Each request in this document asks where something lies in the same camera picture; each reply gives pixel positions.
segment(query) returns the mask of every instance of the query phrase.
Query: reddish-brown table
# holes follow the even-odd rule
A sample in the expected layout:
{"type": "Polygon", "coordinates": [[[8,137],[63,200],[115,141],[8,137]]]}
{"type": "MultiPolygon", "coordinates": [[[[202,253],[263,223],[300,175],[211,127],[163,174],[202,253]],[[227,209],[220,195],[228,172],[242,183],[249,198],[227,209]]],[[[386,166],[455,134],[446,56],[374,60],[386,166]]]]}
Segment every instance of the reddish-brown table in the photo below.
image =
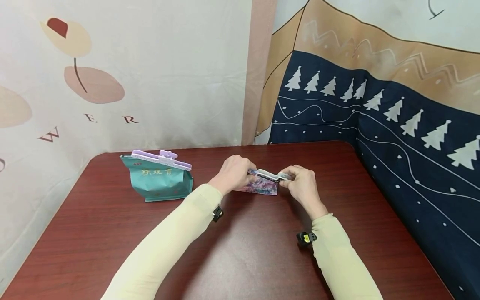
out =
{"type": "MultiPolygon", "coordinates": [[[[344,142],[175,150],[193,164],[194,187],[233,154],[278,172],[315,171],[327,208],[338,217],[385,299],[451,299],[402,222],[344,142]]],[[[120,153],[89,163],[2,300],[99,299],[125,258],[181,200],[145,203],[130,185],[120,153]]],[[[288,193],[232,192],[218,223],[170,271],[156,299],[332,299],[311,249],[296,234],[310,222],[288,193]]]]}

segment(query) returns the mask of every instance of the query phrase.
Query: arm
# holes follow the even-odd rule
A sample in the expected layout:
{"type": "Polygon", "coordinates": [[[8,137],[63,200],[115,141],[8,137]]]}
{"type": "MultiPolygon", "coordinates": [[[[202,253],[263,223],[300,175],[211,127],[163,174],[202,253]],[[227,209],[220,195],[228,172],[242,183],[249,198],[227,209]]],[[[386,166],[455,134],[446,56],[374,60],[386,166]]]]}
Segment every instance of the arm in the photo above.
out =
{"type": "Polygon", "coordinates": [[[280,184],[290,190],[313,220],[312,232],[317,236],[312,243],[313,255],[335,299],[383,299],[342,225],[320,201],[315,173],[296,165],[282,172],[295,177],[280,184]]]}
{"type": "Polygon", "coordinates": [[[383,299],[342,225],[332,214],[312,223],[313,255],[336,300],[383,299]]]}
{"type": "Polygon", "coordinates": [[[256,166],[246,158],[229,157],[209,184],[195,189],[140,242],[101,300],[153,300],[173,265],[206,230],[223,196],[255,180],[255,176],[247,174],[248,169],[256,166]]]}

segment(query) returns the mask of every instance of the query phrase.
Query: cream long sleeve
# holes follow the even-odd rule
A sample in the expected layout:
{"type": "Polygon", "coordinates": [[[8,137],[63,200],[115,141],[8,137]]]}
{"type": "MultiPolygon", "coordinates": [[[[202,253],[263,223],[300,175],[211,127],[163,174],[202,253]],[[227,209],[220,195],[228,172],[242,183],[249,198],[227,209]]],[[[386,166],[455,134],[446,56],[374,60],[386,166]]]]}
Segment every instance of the cream long sleeve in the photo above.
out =
{"type": "Polygon", "coordinates": [[[342,225],[332,214],[315,219],[313,255],[336,300],[383,299],[342,225]]]}
{"type": "MultiPolygon", "coordinates": [[[[221,200],[214,187],[199,186],[133,250],[101,300],[153,300],[173,265],[207,229],[221,200]]],[[[312,231],[318,237],[314,255],[336,300],[382,299],[337,218],[314,220],[312,231]]]]}
{"type": "Polygon", "coordinates": [[[212,221],[222,194],[202,184],[138,244],[101,300],[153,300],[163,279],[212,221]]]}

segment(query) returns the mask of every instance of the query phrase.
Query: navy blue tapestry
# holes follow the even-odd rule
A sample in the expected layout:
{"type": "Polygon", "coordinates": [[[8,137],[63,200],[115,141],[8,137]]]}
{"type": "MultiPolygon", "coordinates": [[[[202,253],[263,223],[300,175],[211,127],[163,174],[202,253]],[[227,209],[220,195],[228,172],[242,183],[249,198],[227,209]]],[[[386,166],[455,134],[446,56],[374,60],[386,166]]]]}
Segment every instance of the navy blue tapestry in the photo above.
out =
{"type": "Polygon", "coordinates": [[[455,297],[480,295],[480,116],[293,51],[269,143],[328,140],[357,149],[455,297]]]}

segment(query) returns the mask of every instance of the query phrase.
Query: teal snack bag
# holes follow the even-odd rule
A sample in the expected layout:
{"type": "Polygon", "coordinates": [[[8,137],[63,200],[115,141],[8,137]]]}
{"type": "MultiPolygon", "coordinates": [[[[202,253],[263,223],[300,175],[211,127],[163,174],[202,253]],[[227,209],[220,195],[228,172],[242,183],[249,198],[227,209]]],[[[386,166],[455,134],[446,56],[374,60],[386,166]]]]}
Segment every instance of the teal snack bag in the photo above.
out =
{"type": "Polygon", "coordinates": [[[193,177],[189,171],[130,155],[121,155],[120,159],[130,171],[133,189],[146,202],[182,199],[192,192],[193,177]]]}

